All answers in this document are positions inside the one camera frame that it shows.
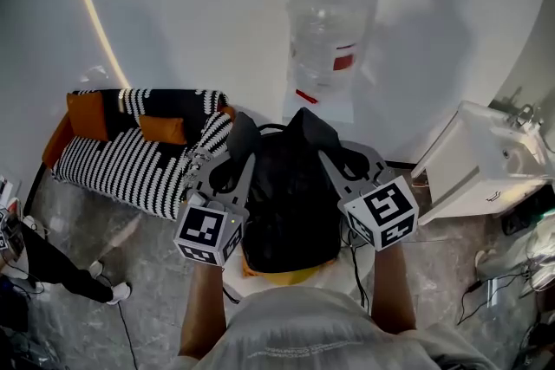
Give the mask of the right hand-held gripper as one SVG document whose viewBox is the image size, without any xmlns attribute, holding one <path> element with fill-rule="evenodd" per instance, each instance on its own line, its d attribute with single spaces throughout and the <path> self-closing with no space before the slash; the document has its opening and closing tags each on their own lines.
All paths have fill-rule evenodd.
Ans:
<svg viewBox="0 0 555 370">
<path fill-rule="evenodd" d="M 307 107 L 299 113 L 304 137 L 322 150 L 319 159 L 348 226 L 377 251 L 414 233 L 419 207 L 405 178 L 396 175 L 374 148 L 340 142 L 336 130 Z"/>
</svg>

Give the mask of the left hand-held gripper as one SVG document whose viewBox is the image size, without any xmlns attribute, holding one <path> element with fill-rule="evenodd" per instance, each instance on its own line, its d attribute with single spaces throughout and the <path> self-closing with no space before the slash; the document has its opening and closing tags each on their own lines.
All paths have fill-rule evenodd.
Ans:
<svg viewBox="0 0 555 370">
<path fill-rule="evenodd" d="M 226 145 L 229 153 L 211 159 L 199 169 L 186 202 L 180 206 L 174 243 L 180 254 L 199 263 L 223 267 L 243 238 L 249 218 L 246 202 L 261 134 L 254 120 L 239 112 Z M 210 183 L 217 168 L 233 160 L 244 164 L 235 187 L 218 191 Z"/>
</svg>

